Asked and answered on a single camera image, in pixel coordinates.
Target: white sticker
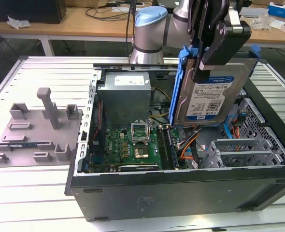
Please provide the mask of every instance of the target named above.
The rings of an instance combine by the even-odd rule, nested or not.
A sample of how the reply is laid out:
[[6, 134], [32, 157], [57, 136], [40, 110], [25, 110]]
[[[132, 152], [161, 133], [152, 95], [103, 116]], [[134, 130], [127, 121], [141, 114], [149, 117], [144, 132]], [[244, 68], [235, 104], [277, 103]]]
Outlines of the white sticker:
[[199, 165], [194, 160], [192, 160], [192, 166], [194, 167], [194, 169], [199, 168]]
[[9, 147], [22, 147], [22, 145], [16, 144], [16, 145], [9, 145]]
[[195, 83], [186, 116], [191, 120], [203, 120], [217, 115], [225, 100], [223, 92], [233, 80], [233, 77], [210, 77], [208, 83]]
[[206, 151], [205, 145], [199, 145], [197, 151]]
[[144, 86], [143, 76], [116, 76], [115, 86]]

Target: floor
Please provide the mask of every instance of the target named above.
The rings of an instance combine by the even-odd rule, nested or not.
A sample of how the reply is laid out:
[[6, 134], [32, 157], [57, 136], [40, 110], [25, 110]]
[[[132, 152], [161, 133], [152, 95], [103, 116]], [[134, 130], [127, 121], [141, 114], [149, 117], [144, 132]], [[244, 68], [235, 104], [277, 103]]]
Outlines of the floor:
[[[8, 43], [19, 55], [44, 56], [42, 45], [37, 40], [10, 39]], [[0, 39], [0, 83], [18, 58], [10, 47], [5, 45]], [[125, 44], [121, 42], [86, 42], [84, 51], [81, 41], [53, 41], [53, 49], [56, 56], [126, 57]], [[164, 57], [177, 57], [179, 49], [165, 47], [163, 53]], [[263, 48], [261, 55], [285, 78], [285, 49]]]

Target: aluminum extrusion table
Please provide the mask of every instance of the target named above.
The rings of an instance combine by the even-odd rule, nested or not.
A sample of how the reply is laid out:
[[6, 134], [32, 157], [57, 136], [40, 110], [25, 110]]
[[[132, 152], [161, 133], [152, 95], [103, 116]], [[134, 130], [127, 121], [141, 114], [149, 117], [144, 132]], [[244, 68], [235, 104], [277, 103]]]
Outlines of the aluminum extrusion table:
[[[58, 107], [84, 106], [94, 62], [124, 63], [124, 58], [29, 57], [19, 60], [0, 85], [0, 136], [11, 117], [13, 102], [40, 109], [38, 87], [50, 87]], [[177, 63], [166, 59], [166, 63]], [[259, 63], [251, 77], [285, 122], [285, 81], [268, 64]], [[263, 211], [88, 223], [73, 197], [64, 195], [68, 166], [0, 168], [0, 231], [167, 232], [229, 231], [285, 232], [285, 196]]]

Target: table leg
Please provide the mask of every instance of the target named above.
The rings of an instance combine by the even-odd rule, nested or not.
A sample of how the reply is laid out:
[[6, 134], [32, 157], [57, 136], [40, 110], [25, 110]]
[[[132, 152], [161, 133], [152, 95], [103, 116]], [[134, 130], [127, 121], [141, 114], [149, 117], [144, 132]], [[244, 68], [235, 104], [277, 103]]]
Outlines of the table leg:
[[51, 45], [51, 41], [48, 38], [41, 39], [42, 46], [47, 57], [52, 57], [55, 55], [54, 50]]

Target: motherboard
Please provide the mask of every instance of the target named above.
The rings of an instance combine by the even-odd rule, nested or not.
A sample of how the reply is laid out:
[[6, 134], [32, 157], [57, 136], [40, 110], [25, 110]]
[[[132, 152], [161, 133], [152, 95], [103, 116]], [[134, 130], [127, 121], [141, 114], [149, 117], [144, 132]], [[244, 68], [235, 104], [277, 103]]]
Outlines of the motherboard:
[[177, 143], [180, 141], [178, 130], [146, 128], [107, 129], [104, 152], [102, 156], [91, 156], [89, 171], [131, 172], [177, 167]]

